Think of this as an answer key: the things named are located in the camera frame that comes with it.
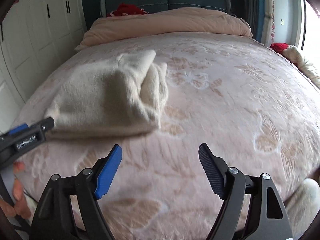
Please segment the left hand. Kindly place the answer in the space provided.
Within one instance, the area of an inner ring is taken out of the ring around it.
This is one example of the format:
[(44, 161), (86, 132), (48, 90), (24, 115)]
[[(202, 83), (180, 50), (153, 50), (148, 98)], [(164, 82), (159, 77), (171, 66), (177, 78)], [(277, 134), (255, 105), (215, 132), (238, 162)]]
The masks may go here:
[(4, 199), (1, 199), (1, 209), (7, 217), (15, 217), (16, 215), (21, 216), (23, 219), (31, 217), (31, 211), (23, 193), (23, 185), (15, 178), (15, 175), (23, 171), (24, 168), (24, 163), (17, 161), (1, 171), (1, 175), (4, 175), (4, 185), (9, 187), (11, 190), (9, 195), (15, 200), (14, 206), (11, 206)]

